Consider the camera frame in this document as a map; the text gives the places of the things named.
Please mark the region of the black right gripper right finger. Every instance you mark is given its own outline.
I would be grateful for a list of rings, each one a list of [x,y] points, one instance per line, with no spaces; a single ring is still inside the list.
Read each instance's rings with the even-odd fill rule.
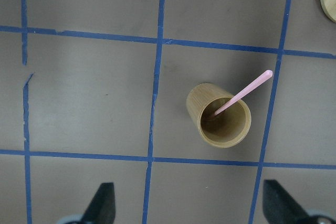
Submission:
[[[262,203],[263,214],[268,223],[297,223],[309,217],[275,179],[264,180]]]

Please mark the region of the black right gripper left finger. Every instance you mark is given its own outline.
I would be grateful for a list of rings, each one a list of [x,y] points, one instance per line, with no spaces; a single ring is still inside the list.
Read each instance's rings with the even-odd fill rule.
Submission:
[[[114,183],[102,183],[84,212],[81,223],[114,223],[115,203]]]

